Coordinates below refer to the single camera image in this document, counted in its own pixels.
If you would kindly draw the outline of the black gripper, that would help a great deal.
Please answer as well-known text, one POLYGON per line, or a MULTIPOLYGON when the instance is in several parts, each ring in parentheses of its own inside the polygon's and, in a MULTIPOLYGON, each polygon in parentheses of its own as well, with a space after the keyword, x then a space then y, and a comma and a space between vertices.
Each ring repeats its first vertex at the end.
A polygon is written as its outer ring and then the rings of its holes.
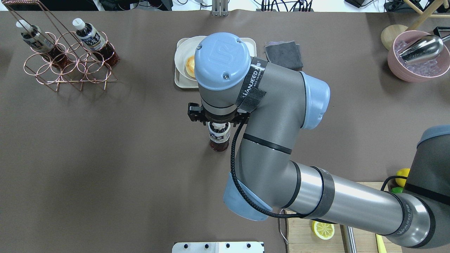
POLYGON ((193 122, 201 122, 204 125, 207 125, 207 122, 215 122, 215 123, 231 123, 233 127, 244 122, 248 123, 248 119, 244 119, 246 116, 250 116, 249 112, 243 111, 241 109, 235 109, 232 112, 224 115, 213 114, 212 112, 207 111, 204 106, 199 105, 197 103, 188 103, 187 115, 193 122))

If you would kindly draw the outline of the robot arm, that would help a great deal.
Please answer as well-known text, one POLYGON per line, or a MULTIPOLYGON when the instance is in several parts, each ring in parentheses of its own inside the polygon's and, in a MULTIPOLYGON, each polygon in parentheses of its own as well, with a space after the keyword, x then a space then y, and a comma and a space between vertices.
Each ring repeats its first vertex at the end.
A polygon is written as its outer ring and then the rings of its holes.
POLYGON ((387 237, 405 248, 449 244, 449 125, 427 129, 402 193, 373 189, 290 159, 299 131, 321 122, 330 88, 320 79, 251 57, 235 34, 195 47, 201 107, 192 121, 239 123, 223 200, 254 221, 327 221, 387 237))

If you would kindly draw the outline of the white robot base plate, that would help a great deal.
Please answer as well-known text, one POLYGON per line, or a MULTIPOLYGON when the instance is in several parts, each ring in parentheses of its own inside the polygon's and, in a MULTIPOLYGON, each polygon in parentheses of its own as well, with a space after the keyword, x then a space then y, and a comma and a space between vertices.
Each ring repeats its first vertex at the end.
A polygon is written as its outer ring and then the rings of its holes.
POLYGON ((179 242, 172 253, 265 253, 259 241, 179 242))

